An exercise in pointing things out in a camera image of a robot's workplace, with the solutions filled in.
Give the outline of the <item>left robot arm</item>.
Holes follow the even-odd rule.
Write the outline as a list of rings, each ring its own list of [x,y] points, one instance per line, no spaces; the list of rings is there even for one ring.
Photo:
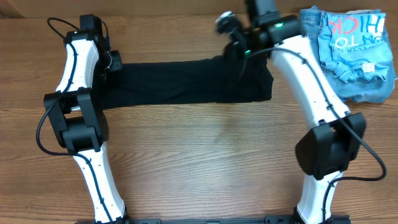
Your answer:
[[[55,92],[44,96],[46,119],[59,145],[78,164],[94,207],[94,223],[130,223],[126,205],[108,161],[109,128],[94,87],[106,84],[109,73],[122,69],[117,50],[111,50],[105,22],[93,14],[80,16],[80,25],[62,36],[67,61]]]

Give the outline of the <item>black t-shirt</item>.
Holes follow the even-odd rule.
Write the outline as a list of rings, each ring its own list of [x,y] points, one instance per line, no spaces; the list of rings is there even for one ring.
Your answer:
[[[163,63],[125,63],[93,91],[101,108],[191,103],[250,103],[272,98],[273,77],[265,61],[246,68],[222,56]]]

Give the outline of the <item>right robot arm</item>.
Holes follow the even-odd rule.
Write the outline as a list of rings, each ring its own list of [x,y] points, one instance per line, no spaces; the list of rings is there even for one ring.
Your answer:
[[[243,68],[255,60],[271,59],[291,87],[308,128],[295,147],[305,174],[300,201],[293,214],[268,215],[264,221],[349,223],[348,215],[332,214],[331,202],[339,178],[358,153],[364,116],[352,114],[336,96],[297,16],[281,16],[274,1],[246,5],[250,27],[244,27],[231,11],[216,20],[216,30],[231,38],[225,54],[242,61]]]

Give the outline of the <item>light blue printed t-shirt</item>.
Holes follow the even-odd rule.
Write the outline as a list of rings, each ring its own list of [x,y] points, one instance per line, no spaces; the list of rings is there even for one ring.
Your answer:
[[[318,36],[322,67],[345,83],[387,80],[392,52],[382,36],[384,13],[326,14]]]

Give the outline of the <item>blue denim jeans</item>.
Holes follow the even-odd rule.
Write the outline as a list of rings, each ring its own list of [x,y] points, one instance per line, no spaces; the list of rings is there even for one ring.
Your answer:
[[[318,36],[323,28],[323,19],[326,14],[367,14],[367,13],[380,13],[380,12],[383,13],[379,9],[364,9],[364,10],[349,11],[346,13],[336,13],[336,12],[322,11],[316,6],[313,6],[309,9],[300,10],[300,21],[306,32],[307,37],[310,39],[310,43],[315,58],[318,64],[320,65],[322,72],[326,77],[326,79],[328,80],[330,86],[342,100],[350,99],[355,102],[371,102],[371,103],[382,103],[383,101],[385,101],[394,90],[395,80],[397,78],[393,67],[393,56],[392,56],[392,62],[389,64],[389,70],[387,73],[386,81],[382,81],[380,79],[373,80],[371,82],[356,80],[345,83],[335,78],[332,72],[329,72],[322,67],[319,58]],[[384,32],[382,36],[387,41],[388,47],[391,50],[388,33],[385,27],[385,22],[384,22]]]

